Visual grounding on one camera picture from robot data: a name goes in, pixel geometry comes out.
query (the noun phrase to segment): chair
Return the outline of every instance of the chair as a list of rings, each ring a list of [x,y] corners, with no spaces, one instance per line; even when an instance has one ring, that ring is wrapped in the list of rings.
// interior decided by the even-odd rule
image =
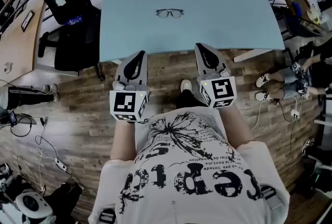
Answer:
[[[99,33],[101,11],[90,0],[65,0],[58,6],[55,0],[44,0],[55,20],[64,25],[60,28],[59,40],[48,40],[46,32],[39,40],[38,57],[43,57],[45,47],[56,47],[54,67],[60,71],[78,71],[94,66],[100,81],[105,76],[99,71]],[[81,17],[82,21],[66,24],[70,19]]]
[[[285,20],[285,24],[287,29],[283,31],[281,34],[285,34],[286,32],[290,33],[290,37],[284,39],[287,41],[296,36],[300,36],[303,38],[311,38],[311,37],[323,37],[323,35],[318,30],[310,30],[306,26],[301,24],[301,18],[293,15],[289,15],[287,13],[282,13],[282,16]]]

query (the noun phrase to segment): white box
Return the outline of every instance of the white box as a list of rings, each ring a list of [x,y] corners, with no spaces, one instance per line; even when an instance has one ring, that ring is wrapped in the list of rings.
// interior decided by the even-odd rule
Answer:
[[[230,106],[237,98],[237,87],[234,77],[202,80],[199,90],[208,107],[212,109]]]
[[[140,121],[148,102],[147,91],[112,90],[109,92],[110,114],[119,121]]]

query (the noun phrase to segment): white t-shirt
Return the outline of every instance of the white t-shirt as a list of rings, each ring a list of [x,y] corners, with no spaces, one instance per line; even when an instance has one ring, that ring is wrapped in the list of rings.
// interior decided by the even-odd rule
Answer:
[[[136,126],[134,161],[108,161],[90,224],[283,223],[289,194],[264,143],[232,148],[218,111],[183,108]]]
[[[7,109],[8,106],[8,88],[0,87],[0,108]]]

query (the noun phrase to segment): black sleeve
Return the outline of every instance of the black sleeve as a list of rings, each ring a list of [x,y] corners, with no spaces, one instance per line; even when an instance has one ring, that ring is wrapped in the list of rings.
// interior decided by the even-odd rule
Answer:
[[[332,57],[332,47],[331,48],[324,48],[321,52],[321,61],[324,62],[325,59]]]
[[[319,46],[321,51],[321,61],[323,62],[326,58],[332,57],[332,38],[326,43]]]

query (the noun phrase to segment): desk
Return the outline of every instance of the desk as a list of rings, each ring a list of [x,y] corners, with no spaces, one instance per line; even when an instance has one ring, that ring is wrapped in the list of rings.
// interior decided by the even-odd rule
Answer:
[[[161,19],[157,9],[183,9],[178,19]],[[268,0],[103,0],[100,61],[147,53],[217,49],[283,50]]]
[[[5,30],[0,40],[0,79],[11,82],[24,76],[35,69],[42,71],[77,76],[77,72],[58,71],[52,66],[37,63],[37,53],[39,46],[39,34],[46,4],[44,0],[31,0],[26,9],[13,21]],[[26,15],[34,11],[35,15],[31,19],[25,32],[22,31],[21,24]],[[5,74],[5,63],[13,63],[10,73]],[[6,83],[0,81],[0,87]]]

